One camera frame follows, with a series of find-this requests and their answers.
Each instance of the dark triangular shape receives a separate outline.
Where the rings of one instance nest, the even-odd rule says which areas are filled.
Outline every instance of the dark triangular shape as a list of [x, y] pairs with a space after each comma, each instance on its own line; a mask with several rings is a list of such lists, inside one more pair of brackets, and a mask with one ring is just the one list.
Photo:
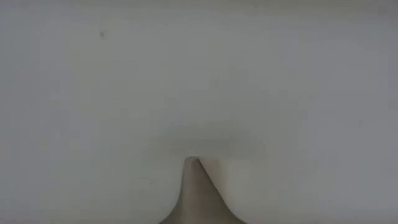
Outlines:
[[244, 224], [226, 206], [198, 157], [185, 159], [177, 204], [160, 224]]

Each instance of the white surface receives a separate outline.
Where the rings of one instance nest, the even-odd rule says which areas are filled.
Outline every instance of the white surface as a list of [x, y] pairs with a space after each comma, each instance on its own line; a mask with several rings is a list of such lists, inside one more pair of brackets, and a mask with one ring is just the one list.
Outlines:
[[29, 2], [0, 12], [0, 219], [156, 223], [186, 156], [156, 139], [208, 121], [246, 136], [207, 163], [246, 222], [396, 218], [392, 1]]

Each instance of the white wall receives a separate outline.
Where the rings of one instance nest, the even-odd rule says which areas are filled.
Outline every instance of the white wall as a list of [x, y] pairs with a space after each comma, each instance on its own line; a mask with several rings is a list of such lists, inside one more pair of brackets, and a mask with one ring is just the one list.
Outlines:
[[0, 220], [157, 223], [192, 152], [160, 139], [213, 124], [243, 137], [194, 152], [248, 223], [397, 218], [396, 9], [3, 3]]

